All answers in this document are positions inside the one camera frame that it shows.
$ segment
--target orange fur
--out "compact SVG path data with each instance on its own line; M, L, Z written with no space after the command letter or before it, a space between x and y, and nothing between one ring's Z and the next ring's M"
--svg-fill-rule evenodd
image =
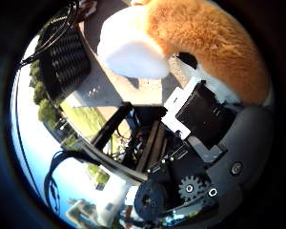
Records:
M264 62L250 35L227 12L205 0L134 0L147 4L143 30L165 54L188 52L204 71L226 83L245 104L270 90Z

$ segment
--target screw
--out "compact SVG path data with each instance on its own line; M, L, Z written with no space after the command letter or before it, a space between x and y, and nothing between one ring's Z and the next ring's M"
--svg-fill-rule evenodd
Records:
M189 184L185 189L188 193L191 193L194 190L194 187L193 185Z
M231 168L231 173L232 175L237 176L241 173L241 170L242 170L242 163L238 161L233 164Z
M212 198L217 195L217 190L215 188L210 189L209 196Z

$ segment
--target gray plastic part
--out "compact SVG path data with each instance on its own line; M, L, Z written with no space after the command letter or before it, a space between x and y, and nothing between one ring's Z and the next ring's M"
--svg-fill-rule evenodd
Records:
M212 184L220 196L240 185L251 189L257 182L272 147L274 123L265 108L251 106L242 110L219 142L228 151L207 170ZM232 166L242 163L241 173L234 176Z
M201 159L206 163L215 162L223 153L224 150L220 149L217 145L209 150L205 145L195 136L189 136L188 141L195 151L199 154Z

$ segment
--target sky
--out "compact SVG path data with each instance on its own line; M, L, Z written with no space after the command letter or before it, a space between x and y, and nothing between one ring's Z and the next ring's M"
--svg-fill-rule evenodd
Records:
M38 37L35 37L29 44L25 56L33 53ZM33 179L37 185L42 198L43 183L47 174L53 155L60 151L59 143L51 136L38 120L38 106L33 103L33 88L29 87L31 81L30 65L23 67L19 74L18 84L18 121L22 144L24 146L26 158L28 160ZM25 175L32 185L31 177L19 145L19 140L15 128L15 114L12 113L12 137L19 162ZM53 177L57 183L59 195L61 198L60 217L69 222L65 217L65 212L71 207L67 200L69 198L84 198L87 201L95 202L98 191L94 190L87 171L82 163L73 158L69 158L61 163L55 170Z

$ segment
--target black gear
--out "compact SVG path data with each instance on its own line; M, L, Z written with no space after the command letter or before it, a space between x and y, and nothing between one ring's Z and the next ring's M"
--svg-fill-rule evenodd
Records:
M205 185L199 177L185 177L179 184L179 194L186 202L199 198L204 194Z

